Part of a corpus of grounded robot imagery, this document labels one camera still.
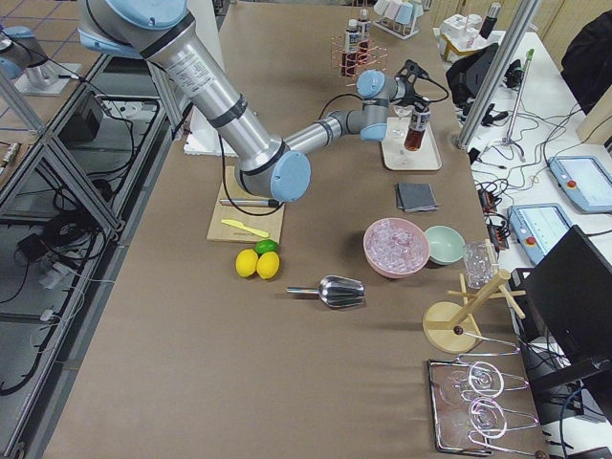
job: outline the metal scoop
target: metal scoop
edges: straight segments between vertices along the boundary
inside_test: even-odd
[[[287,287],[288,294],[318,295],[331,309],[361,306],[365,302],[365,289],[358,280],[326,275],[318,284],[318,289]]]

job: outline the pink bowl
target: pink bowl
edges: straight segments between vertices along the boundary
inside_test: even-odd
[[[383,218],[370,225],[363,251],[372,269],[391,279],[415,274],[429,259],[425,233],[403,218]]]

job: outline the scoop handle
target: scoop handle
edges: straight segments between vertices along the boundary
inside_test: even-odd
[[[287,287],[288,294],[302,294],[302,295],[318,295],[317,289],[306,289],[304,287]]]

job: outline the wooden wall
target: wooden wall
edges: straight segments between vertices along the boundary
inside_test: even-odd
[[[496,0],[501,3],[501,12],[496,30],[508,29],[520,0]],[[433,0],[430,15],[434,27],[455,13],[487,14],[493,0]],[[612,10],[612,0],[542,0],[533,24],[560,69],[560,62],[567,46],[584,25],[604,11]]]

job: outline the bottle with red liquid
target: bottle with red liquid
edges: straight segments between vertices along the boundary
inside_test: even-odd
[[[423,135],[429,124],[429,101],[418,100],[414,102],[412,116],[410,117],[410,128],[405,136],[404,148],[408,151],[417,151],[421,148]]]

